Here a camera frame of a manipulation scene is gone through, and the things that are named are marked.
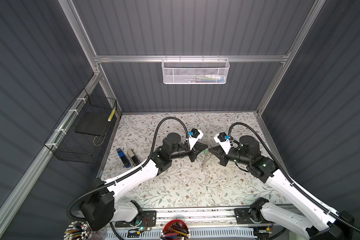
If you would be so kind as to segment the grey strap metal keyring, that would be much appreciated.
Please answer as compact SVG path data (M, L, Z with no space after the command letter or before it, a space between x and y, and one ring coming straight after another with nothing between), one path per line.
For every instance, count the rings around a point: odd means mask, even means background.
M209 155L208 155L208 156L204 156L203 161L202 161L202 163L201 163L201 171L203 171L203 169L204 169L204 167L205 167L208 159L209 159Z

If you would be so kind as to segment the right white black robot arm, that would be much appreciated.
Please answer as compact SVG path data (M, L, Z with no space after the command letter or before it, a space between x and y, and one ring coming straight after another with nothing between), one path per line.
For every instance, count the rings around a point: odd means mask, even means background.
M258 198L246 213L252 222L273 222L307 240L352 239L354 231L350 225L354 218L346 212L337 212L307 193L276 162L261 155L260 143L254 137L240 137L237 149L234 148L234 139L226 133L216 134L214 140L218 145L210 151L222 163L245 164L250 174L282 194L301 212L298 215L265 198Z

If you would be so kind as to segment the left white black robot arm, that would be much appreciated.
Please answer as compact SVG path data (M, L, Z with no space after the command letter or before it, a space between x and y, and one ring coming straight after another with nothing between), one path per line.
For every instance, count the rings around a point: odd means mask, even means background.
M194 162L208 148L200 141L203 136L201 130L192 129L182 143L179 134L170 133L150 157L133 169L105 181L96 179L98 190L85 196L80 206L89 226L97 231L110 222L140 225L144 217L140 205L136 201L121 202L120 199L139 184L165 172L171 167L173 159L188 157Z

